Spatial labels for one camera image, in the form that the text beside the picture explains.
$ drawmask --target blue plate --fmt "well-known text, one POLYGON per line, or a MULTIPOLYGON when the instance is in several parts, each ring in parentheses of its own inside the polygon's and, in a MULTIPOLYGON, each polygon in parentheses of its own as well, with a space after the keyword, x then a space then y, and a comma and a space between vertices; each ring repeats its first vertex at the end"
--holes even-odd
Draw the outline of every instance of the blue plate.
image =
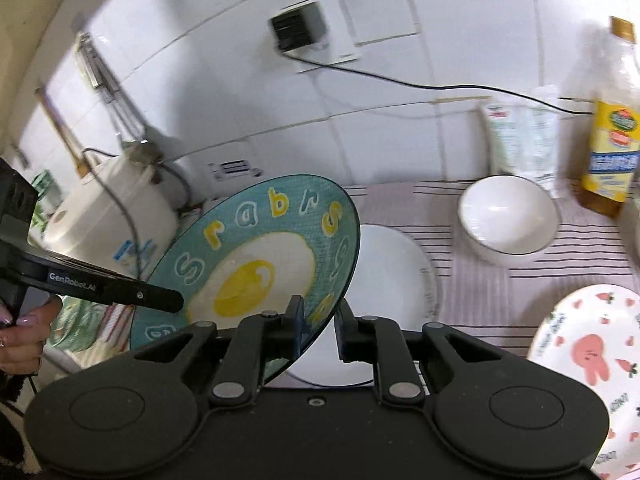
MULTIPOLYGON (((303 349, 316 339, 344 296, 360 247, 360 221, 349 195, 315 175, 267 180, 221 202, 184 232, 149 283, 178 290, 178 314, 137 307, 131 348, 199 320, 219 329, 263 310, 284 312, 305 298, 303 349)), ((268 364, 265 377, 287 360, 268 364)))

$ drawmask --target wooden stick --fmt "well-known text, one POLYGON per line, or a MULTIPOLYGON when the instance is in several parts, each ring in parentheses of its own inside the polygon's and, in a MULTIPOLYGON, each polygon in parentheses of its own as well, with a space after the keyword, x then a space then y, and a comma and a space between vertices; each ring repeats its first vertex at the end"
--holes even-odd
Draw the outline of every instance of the wooden stick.
POLYGON ((51 124, 58 133, 60 140, 62 140, 62 143, 65 145, 66 150, 71 156, 71 159, 76 167, 76 173, 80 178, 84 178, 88 173, 90 173, 91 170, 82 159, 82 156, 78 155, 76 153, 76 149, 72 146, 73 141, 75 141, 77 144, 79 144, 79 142, 75 139, 73 132, 66 125, 64 119, 60 116, 60 113, 51 102, 51 99, 47 95, 47 91, 45 90, 45 88, 42 86, 36 88, 35 95, 38 102, 42 105, 44 113, 49 118, 49 121, 51 121, 51 124))

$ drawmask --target kitchen counter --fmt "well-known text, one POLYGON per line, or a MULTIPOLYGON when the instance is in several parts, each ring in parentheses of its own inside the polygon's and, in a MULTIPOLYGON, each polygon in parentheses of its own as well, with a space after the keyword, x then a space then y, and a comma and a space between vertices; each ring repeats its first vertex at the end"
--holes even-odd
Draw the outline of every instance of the kitchen counter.
MULTIPOLYGON (((582 208, 574 198, 577 183, 562 181, 556 240, 539 261, 504 269, 479 260, 462 239, 458 200, 472 183, 346 187, 361 223, 402 231, 431 259, 439 276, 439 321, 526 356, 542 320, 574 290, 610 283, 640 292, 638 212, 631 201, 613 221, 582 208)), ((308 387, 286 374, 270 386, 308 387)))

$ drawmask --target plastic bag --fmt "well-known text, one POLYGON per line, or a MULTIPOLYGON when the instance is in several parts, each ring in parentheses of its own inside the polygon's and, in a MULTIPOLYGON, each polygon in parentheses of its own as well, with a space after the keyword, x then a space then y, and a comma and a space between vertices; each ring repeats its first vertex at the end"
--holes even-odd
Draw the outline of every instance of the plastic bag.
MULTIPOLYGON (((530 95, 556 104, 558 87, 538 87, 530 95)), ((558 197, 558 113, 517 97, 501 98, 480 110, 488 131, 491 174, 524 177, 558 197)))

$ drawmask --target white plate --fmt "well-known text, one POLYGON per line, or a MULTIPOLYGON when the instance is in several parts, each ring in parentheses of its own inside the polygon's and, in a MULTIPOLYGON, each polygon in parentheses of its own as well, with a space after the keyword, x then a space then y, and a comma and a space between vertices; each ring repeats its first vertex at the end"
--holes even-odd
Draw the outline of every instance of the white plate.
MULTIPOLYGON (((411 238, 377 225, 362 225, 358 262, 345 298, 356 316, 389 317, 403 330, 420 330, 437 314, 433 266, 411 238)), ((318 386, 355 386, 373 379, 371 365, 338 357, 334 320, 287 370, 318 386)))
POLYGON ((609 436, 593 471, 614 480, 640 470, 640 297, 617 285, 577 290, 545 319, 528 358, 586 384, 605 403, 609 436))

